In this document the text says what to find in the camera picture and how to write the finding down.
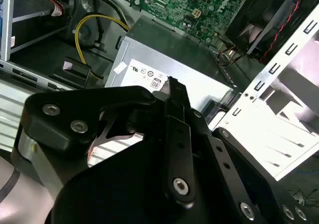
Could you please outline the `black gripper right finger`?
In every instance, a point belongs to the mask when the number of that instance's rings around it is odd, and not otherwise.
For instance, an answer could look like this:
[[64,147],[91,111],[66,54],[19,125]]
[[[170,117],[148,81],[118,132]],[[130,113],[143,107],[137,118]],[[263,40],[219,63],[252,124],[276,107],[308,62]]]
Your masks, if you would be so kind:
[[310,217],[272,175],[224,128],[211,131],[190,107],[185,85],[174,80],[174,98],[185,108],[199,184],[219,224],[308,224]]

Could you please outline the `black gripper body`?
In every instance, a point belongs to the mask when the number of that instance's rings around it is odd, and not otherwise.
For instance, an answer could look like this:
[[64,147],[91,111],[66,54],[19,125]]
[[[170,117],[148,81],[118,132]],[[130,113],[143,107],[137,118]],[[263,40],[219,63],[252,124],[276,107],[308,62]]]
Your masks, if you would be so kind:
[[217,224],[199,184],[191,134],[144,140],[74,177],[54,224]]

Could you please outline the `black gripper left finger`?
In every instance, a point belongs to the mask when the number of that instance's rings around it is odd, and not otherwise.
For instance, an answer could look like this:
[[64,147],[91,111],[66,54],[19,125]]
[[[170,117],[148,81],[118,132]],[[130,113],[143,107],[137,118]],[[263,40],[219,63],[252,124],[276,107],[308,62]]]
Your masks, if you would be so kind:
[[141,86],[37,93],[24,103],[16,152],[55,201],[78,174],[141,141],[190,135],[174,78],[159,96]]

